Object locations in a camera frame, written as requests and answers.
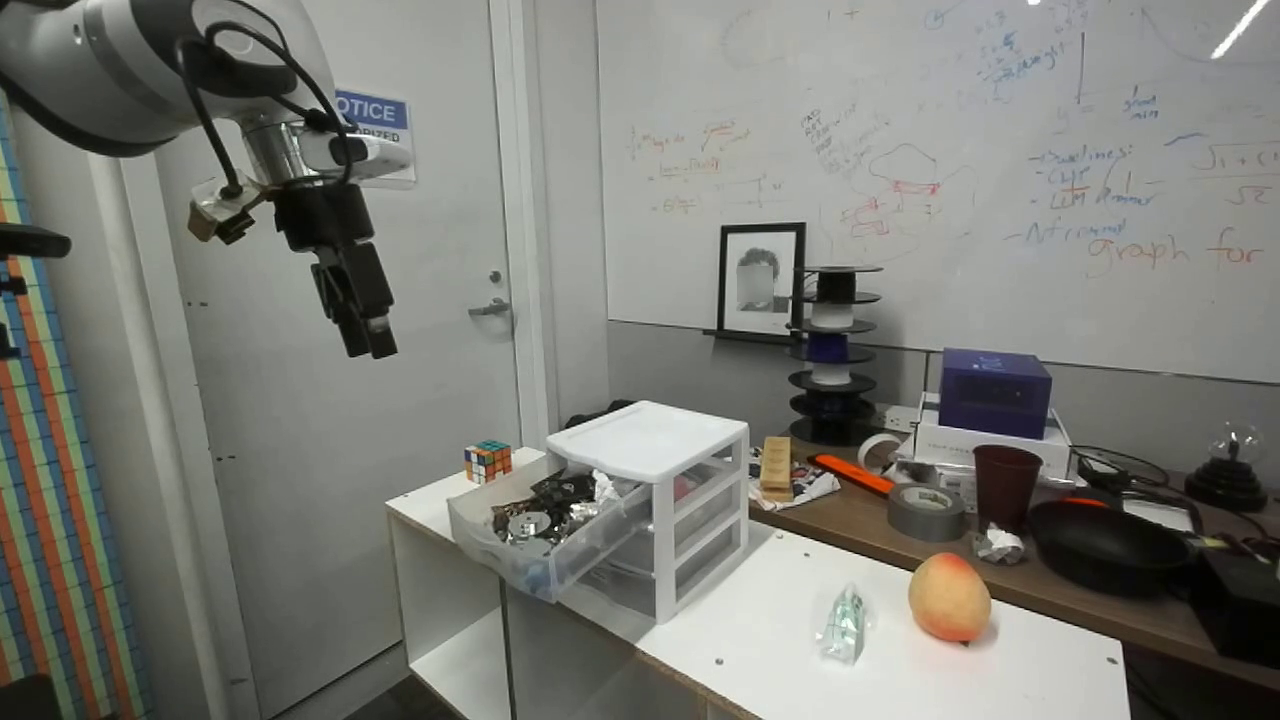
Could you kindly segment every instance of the door handle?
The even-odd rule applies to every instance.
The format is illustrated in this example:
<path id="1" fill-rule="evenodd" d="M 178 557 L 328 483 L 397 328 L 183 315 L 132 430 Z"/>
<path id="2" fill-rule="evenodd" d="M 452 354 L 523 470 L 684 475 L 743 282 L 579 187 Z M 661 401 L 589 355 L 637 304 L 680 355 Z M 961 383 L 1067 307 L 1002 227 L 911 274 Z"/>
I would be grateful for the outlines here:
<path id="1" fill-rule="evenodd" d="M 467 307 L 467 315 L 510 315 L 514 313 L 514 304 L 510 300 L 488 300 L 488 304 L 482 304 L 482 307 Z"/>

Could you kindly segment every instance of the blue box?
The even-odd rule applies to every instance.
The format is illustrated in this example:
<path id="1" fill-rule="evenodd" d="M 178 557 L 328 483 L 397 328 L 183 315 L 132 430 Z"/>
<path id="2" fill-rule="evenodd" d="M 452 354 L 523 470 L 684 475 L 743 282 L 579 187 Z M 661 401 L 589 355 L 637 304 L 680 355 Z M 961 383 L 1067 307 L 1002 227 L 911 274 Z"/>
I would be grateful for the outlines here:
<path id="1" fill-rule="evenodd" d="M 1037 355 L 1012 354 L 944 354 L 940 426 L 1044 436 L 1053 376 Z"/>

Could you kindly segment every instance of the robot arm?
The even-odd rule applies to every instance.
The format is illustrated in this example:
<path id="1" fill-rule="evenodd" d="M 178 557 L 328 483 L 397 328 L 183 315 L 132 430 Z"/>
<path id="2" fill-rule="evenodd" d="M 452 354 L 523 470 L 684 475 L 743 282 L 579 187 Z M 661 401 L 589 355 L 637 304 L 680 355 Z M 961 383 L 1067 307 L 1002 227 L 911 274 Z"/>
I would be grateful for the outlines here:
<path id="1" fill-rule="evenodd" d="M 0 87 L 59 142 L 146 155 L 205 130 L 220 185 L 196 194 L 193 237 L 239 241 L 258 203 L 312 253 L 326 315 L 349 355 L 392 355 L 392 289 L 358 182 L 406 169 L 346 130 L 318 30 L 298 0 L 0 0 Z M 239 125 L 251 173 L 218 134 Z"/>

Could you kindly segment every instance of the framed picture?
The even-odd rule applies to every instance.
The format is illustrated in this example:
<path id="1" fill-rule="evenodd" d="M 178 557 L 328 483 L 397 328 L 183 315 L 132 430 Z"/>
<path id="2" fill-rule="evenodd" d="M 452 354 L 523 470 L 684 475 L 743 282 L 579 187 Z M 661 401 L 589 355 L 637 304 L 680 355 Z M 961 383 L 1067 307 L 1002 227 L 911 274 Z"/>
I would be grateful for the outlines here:
<path id="1" fill-rule="evenodd" d="M 801 323 L 803 224 L 721 227 L 721 313 L 724 337 L 793 337 Z"/>

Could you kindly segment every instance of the wooden countertop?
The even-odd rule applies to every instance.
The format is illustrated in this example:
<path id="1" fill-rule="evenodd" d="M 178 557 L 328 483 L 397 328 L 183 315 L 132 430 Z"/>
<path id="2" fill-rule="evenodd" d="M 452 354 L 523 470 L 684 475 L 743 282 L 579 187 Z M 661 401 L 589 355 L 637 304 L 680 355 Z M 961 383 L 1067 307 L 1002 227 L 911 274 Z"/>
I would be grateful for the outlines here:
<path id="1" fill-rule="evenodd" d="M 901 569 L 918 569 L 924 557 L 940 549 L 958 549 L 970 557 L 964 540 L 932 545 L 932 540 L 911 540 L 895 534 L 890 523 L 885 501 L 847 483 L 835 495 L 814 501 L 803 508 L 787 508 L 787 514 L 751 508 L 751 517 L 760 523 L 776 523 L 798 538 L 814 538 L 814 540 L 866 552 Z M 1199 508 L 1199 520 L 1204 529 L 1249 534 L 1241 520 L 1213 508 Z M 1007 564 L 977 564 L 977 569 L 986 572 L 991 596 L 1007 605 L 1020 605 L 1082 630 L 1095 630 L 1123 644 L 1176 656 L 1195 670 L 1280 693 L 1280 670 L 1219 656 L 1204 638 L 1194 605 L 1186 605 L 1181 596 L 1151 596 L 1151 602 L 1103 596 L 1044 569 L 1037 561 L 1037 549 L 1027 549 L 1027 561 L 1016 569 Z"/>

